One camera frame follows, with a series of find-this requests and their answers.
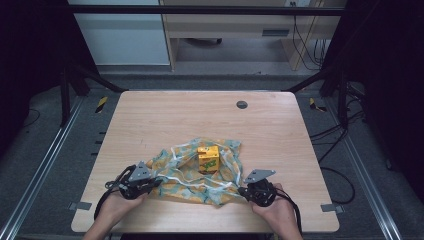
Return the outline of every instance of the round hole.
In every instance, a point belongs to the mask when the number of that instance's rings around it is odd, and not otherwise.
[[[245,109],[245,108],[247,108],[247,102],[245,102],[245,101],[238,101],[236,105],[237,105],[237,107],[238,107],[238,108],[240,108],[240,109]]]

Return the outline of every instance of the metal bracket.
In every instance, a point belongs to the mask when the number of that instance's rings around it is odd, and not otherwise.
[[[344,213],[344,207],[342,205],[334,205],[334,204],[321,204],[321,209],[323,212],[332,212],[335,211],[336,214]]]
[[[76,211],[77,209],[82,209],[82,210],[90,210],[91,208],[91,203],[87,203],[87,202],[70,202],[68,205],[68,209],[71,211]]]
[[[262,170],[262,169],[254,169],[246,179],[244,179],[244,183],[255,183],[262,179],[265,179],[271,175],[275,174],[275,170]]]
[[[150,177],[151,177],[151,174],[146,164],[144,164],[143,161],[140,161],[140,163],[134,169],[134,171],[132,172],[128,180],[129,182],[135,182],[135,181],[140,181],[144,179],[149,179]]]

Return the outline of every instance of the black curtain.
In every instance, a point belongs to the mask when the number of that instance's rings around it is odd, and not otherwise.
[[[58,86],[65,66],[78,64],[98,74],[74,15],[45,12],[48,2],[0,3],[0,156],[22,127],[31,97]],[[83,82],[83,76],[76,78]]]
[[[374,1],[349,1],[363,10],[358,17],[342,17],[324,67],[335,60],[348,80],[365,86],[364,107],[393,168],[402,171],[424,202],[424,3],[419,0],[381,0],[369,20],[337,58]],[[337,75],[326,79],[335,90]]]

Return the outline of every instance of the aluminum rail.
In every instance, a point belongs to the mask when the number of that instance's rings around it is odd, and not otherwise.
[[[333,101],[325,99],[325,103],[329,106],[330,113],[336,123],[339,123],[336,107]],[[358,181],[361,184],[362,190],[365,193],[365,196],[368,199],[368,203],[372,211],[374,212],[374,216],[377,219],[377,223],[380,225],[381,231],[384,234],[384,237],[387,240],[402,240],[402,236],[399,232],[399,229],[396,226],[395,221],[390,214],[389,209],[387,208],[383,197],[381,196],[377,186],[372,180],[371,174],[368,172],[365,167],[360,154],[355,148],[352,139],[349,134],[343,139],[345,143],[345,147],[347,152],[350,154],[350,162],[352,164],[353,170],[358,177]]]
[[[97,14],[213,14],[213,15],[296,15],[344,16],[358,13],[345,8],[255,7],[255,6],[156,6],[156,5],[45,5],[46,11]]]
[[[77,97],[73,108],[71,110],[72,115],[67,124],[64,127],[61,127],[56,134],[55,139],[50,145],[49,150],[47,151],[44,159],[42,160],[40,166],[37,169],[37,172],[34,174],[31,182],[29,183],[27,189],[22,195],[18,205],[13,211],[12,215],[9,217],[9,220],[0,230],[0,240],[13,240],[15,239],[18,231],[25,220],[28,212],[30,211],[35,198],[41,190],[41,187],[46,179],[50,169],[52,168],[56,157],[59,154],[60,149],[63,146],[74,122],[77,118],[82,103],[84,101],[83,97]]]

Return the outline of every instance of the robotic hand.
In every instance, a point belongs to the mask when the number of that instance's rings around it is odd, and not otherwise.
[[[144,193],[150,193],[153,188],[158,187],[162,183],[162,179],[152,178],[146,164],[141,161],[138,165],[128,166],[114,181],[109,181],[105,184],[107,191],[100,198],[96,211],[94,212],[94,219],[100,212],[100,208],[106,198],[116,188],[119,189],[125,199],[136,199]]]
[[[252,201],[260,207],[270,206],[276,196],[280,196],[291,203],[296,214],[297,227],[302,233],[302,222],[300,218],[300,210],[290,196],[282,189],[275,188],[271,182],[268,182],[267,177],[275,174],[274,170],[253,170],[244,180],[247,183],[247,188],[240,187],[238,192],[247,201]]]

